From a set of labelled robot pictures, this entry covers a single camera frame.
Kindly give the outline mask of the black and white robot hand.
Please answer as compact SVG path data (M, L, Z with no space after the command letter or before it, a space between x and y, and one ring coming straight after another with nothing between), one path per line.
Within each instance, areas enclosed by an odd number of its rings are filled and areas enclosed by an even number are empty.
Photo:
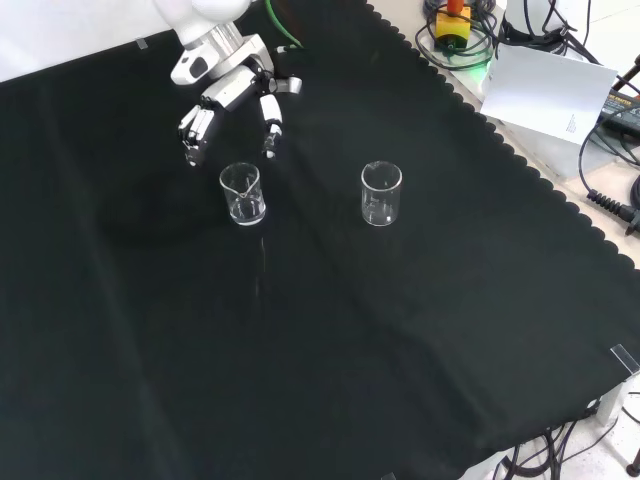
M204 79L211 81L177 127L186 161L191 166L203 164L223 115L253 95L259 99L265 127L262 154L268 159L275 158L284 124L276 95L299 94L302 89L301 78L276 73L271 55L257 34L234 40L229 48L214 39L203 40L183 52L171 79L180 86Z

